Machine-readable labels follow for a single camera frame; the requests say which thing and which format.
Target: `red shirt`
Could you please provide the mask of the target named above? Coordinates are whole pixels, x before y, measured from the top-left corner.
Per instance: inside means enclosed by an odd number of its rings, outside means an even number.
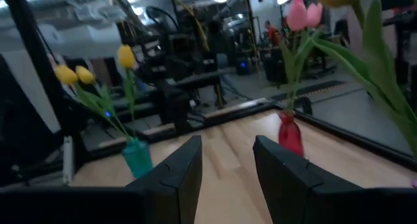
[[[278,36],[278,30],[270,26],[268,28],[268,38],[271,41],[273,46],[279,46],[280,44],[280,38]]]

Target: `vase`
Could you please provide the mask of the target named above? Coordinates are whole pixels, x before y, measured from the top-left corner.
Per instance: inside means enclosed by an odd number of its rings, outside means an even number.
[[[280,111],[278,116],[281,119],[280,130],[278,131],[278,143],[304,157],[304,147],[302,146],[301,131],[294,121],[293,111]]]
[[[135,178],[140,178],[152,169],[151,153],[147,142],[137,138],[128,139],[122,155]]]

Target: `teal vase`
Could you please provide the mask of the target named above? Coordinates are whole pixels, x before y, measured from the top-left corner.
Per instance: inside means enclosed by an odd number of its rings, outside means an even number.
[[[135,178],[140,178],[152,169],[149,145],[144,141],[137,138],[128,139],[122,155]]]

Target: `wooden surface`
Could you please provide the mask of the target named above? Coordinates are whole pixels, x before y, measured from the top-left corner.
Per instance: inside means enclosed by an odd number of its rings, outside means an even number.
[[[276,141],[280,119],[267,111],[192,135],[203,139],[203,181],[195,223],[271,223],[255,170],[256,135]],[[386,159],[298,122],[306,155],[316,165],[364,188],[409,187],[417,175]],[[160,163],[190,138],[181,136],[151,146]],[[73,186],[125,186],[133,181],[121,155],[85,165]]]

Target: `red vase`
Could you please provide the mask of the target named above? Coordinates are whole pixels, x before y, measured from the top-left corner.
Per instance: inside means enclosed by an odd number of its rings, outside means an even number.
[[[294,121],[294,112],[280,111],[281,127],[278,132],[278,143],[295,154],[304,157],[300,128]]]

